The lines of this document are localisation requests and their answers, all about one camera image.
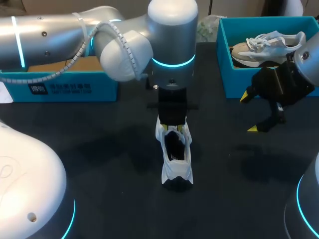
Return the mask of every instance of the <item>cardboard box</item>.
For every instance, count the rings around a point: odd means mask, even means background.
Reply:
[[[251,85],[253,75],[261,68],[235,68],[229,51],[230,46],[255,38],[259,34],[277,30],[282,34],[303,31],[307,40],[319,31],[312,16],[301,17],[243,17],[222,18],[217,33],[217,58],[227,98],[241,98]],[[316,88],[310,96],[319,96]]]

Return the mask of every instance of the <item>white shoelace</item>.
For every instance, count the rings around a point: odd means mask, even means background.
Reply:
[[[256,36],[255,38],[246,38],[247,45],[251,50],[255,50],[258,48],[258,46],[263,47],[264,45],[270,46],[269,41],[266,39],[263,39],[265,34],[260,34]]]

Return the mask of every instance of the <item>teal box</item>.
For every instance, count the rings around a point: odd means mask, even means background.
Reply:
[[[2,77],[32,79],[48,72],[3,73]],[[114,102],[118,83],[104,72],[65,72],[57,78],[36,84],[5,83],[14,102]]]
[[[217,33],[217,58],[227,98],[241,98],[251,85],[253,75],[261,68],[234,68],[229,47],[246,38],[278,31],[282,34],[297,34],[303,31],[307,40],[319,31],[319,25],[312,16],[300,17],[239,17],[222,18]],[[319,96],[316,88],[310,96]]]

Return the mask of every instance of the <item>dark tabletop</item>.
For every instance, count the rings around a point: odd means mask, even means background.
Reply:
[[[319,99],[286,111],[269,133],[246,130],[267,102],[226,99],[215,44],[197,47],[187,122],[194,186],[161,185],[156,92],[120,85],[116,103],[0,105],[0,118],[60,156],[74,192],[80,239],[283,239],[285,201],[319,151]]]

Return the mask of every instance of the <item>screw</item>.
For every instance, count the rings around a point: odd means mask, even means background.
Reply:
[[[301,56],[301,59],[307,60],[308,57],[309,57],[309,52],[308,52],[308,51],[305,51],[305,52],[303,53],[303,55]]]

